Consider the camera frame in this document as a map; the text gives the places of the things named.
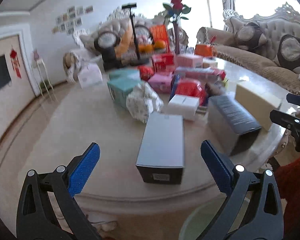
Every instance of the product label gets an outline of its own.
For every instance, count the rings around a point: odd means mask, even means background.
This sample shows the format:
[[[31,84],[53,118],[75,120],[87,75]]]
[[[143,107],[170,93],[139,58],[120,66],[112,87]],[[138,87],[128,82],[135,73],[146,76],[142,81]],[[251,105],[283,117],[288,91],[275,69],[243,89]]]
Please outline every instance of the product label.
[[[170,181],[170,175],[169,174],[157,174],[152,173],[154,180],[162,180],[162,181]]]

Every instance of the photo frame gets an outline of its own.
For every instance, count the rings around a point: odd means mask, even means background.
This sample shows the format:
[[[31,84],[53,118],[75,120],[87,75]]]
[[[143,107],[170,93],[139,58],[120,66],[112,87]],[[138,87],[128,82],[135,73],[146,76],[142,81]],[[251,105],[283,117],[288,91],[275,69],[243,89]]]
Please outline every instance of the photo frame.
[[[77,15],[79,16],[79,15],[82,15],[82,14],[84,14],[84,10],[83,10],[83,6],[80,6],[80,7],[77,8]]]
[[[71,14],[69,14],[69,20],[71,20],[71,19],[74,19],[75,18],[75,12],[74,13],[71,13]]]
[[[72,35],[74,33],[74,28],[67,29],[68,35]]]
[[[85,9],[85,12],[86,12],[86,13],[91,13],[91,12],[93,12],[93,6],[92,6],[92,5],[88,6],[88,7]]]
[[[82,20],[81,20],[81,18],[75,20],[75,25],[76,25],[76,26],[82,25]]]
[[[68,20],[68,14],[64,13],[62,15],[62,20],[63,20],[63,22],[66,22]]]
[[[52,33],[55,34],[55,33],[58,33],[60,32],[60,27],[59,26],[56,26],[52,29]]]
[[[71,6],[70,8],[68,8],[68,14],[71,14],[75,12],[75,7],[74,6]]]
[[[57,25],[61,24],[62,22],[63,22],[62,16],[58,16],[58,17],[56,18],[56,23],[57,23]]]
[[[74,26],[74,22],[73,21],[67,22],[67,28],[71,28],[73,26]]]
[[[63,23],[60,25],[60,31],[64,32],[66,30],[66,25]]]

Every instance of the bright window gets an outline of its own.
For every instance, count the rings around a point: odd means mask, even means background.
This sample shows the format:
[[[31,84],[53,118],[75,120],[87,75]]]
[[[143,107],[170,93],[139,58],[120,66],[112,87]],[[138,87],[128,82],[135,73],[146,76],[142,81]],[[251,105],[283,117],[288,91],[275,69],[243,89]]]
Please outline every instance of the bright window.
[[[245,19],[250,19],[256,14],[271,16],[275,13],[275,9],[286,2],[300,13],[300,4],[297,0],[235,0],[235,10]]]

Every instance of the wall photo collage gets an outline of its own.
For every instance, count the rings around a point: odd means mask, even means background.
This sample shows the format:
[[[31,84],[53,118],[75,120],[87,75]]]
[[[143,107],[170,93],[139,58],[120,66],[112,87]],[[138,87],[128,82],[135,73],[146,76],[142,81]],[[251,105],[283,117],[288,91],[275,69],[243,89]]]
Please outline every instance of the wall photo collage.
[[[67,12],[56,18],[57,26],[52,29],[52,33],[66,32],[68,35],[72,35],[76,27],[82,25],[81,16],[93,12],[93,6],[83,8],[83,6],[75,8],[71,6]]]

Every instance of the ornate sofa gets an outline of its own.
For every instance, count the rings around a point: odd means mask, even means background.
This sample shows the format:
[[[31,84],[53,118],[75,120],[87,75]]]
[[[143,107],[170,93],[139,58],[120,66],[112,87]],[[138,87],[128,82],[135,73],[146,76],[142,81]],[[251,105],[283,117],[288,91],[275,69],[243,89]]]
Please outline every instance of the ornate sofa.
[[[211,37],[215,40],[215,56],[243,66],[269,80],[277,83],[291,93],[300,95],[298,74],[277,66],[273,61],[285,34],[300,38],[300,14],[288,3],[275,10],[275,14],[262,17],[256,14],[252,19],[244,19],[234,10],[223,12],[227,31],[202,27],[197,34],[198,43],[206,43]],[[246,23],[255,22],[261,26],[268,42],[255,53],[236,47],[235,33]]]
[[[165,25],[167,27],[167,21],[165,15],[167,11],[162,11],[156,15],[153,19],[147,19],[142,14],[135,16],[135,24],[151,27],[152,25]],[[94,48],[94,40],[105,31],[112,31],[121,37],[128,27],[129,10],[121,10],[120,7],[115,9],[108,17],[106,22],[100,22],[98,28],[93,33],[89,34],[89,31],[85,29],[75,30],[73,38],[75,43],[79,46],[77,49],[73,49],[66,53],[63,57],[63,67],[68,76],[69,72],[74,73],[74,80],[76,81],[76,75],[80,71],[82,61],[96,62],[101,71],[103,71],[103,62],[101,55]],[[179,41],[181,45],[188,45],[188,36],[186,32],[179,28]],[[174,32],[173,29],[168,29],[168,36],[170,40],[170,48],[174,49]]]

